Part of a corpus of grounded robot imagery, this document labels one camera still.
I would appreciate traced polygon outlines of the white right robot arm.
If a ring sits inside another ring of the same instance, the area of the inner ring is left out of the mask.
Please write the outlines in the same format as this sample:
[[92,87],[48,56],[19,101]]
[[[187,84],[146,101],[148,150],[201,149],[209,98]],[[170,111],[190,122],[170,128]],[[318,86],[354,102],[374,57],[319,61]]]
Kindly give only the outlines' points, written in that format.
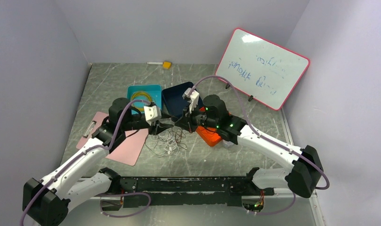
[[248,194],[256,195],[265,188],[288,188],[300,197],[309,198],[318,189],[320,178],[327,178],[314,147],[287,144],[258,130],[245,119],[231,114],[217,95],[208,95],[203,103],[205,107],[201,111],[190,102],[175,125],[188,132],[198,127],[215,129],[223,140],[251,148],[281,166],[257,169],[244,183]]

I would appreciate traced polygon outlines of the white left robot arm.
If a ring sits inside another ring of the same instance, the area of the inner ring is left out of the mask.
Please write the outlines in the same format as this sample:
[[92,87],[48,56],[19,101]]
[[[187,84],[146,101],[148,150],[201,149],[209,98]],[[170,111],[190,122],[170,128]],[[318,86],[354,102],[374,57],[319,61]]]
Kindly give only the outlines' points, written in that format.
[[101,125],[76,154],[42,179],[31,178],[25,183],[19,225],[24,225],[25,217],[29,216],[40,226],[57,226],[91,197],[118,194],[120,176],[110,169],[80,183],[78,180],[124,142],[126,131],[145,129],[150,135],[158,135],[173,127],[160,122],[167,117],[151,101],[123,97],[114,100]]

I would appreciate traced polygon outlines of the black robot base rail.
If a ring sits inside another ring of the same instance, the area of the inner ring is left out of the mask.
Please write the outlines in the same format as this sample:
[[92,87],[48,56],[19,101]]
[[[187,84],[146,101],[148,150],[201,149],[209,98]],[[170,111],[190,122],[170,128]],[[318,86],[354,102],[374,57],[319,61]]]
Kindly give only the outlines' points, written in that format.
[[253,168],[245,176],[133,177],[120,176],[110,168],[100,173],[112,180],[107,194],[125,194],[123,208],[168,205],[215,205],[249,207],[246,197],[274,195],[273,188],[260,189],[252,182]]

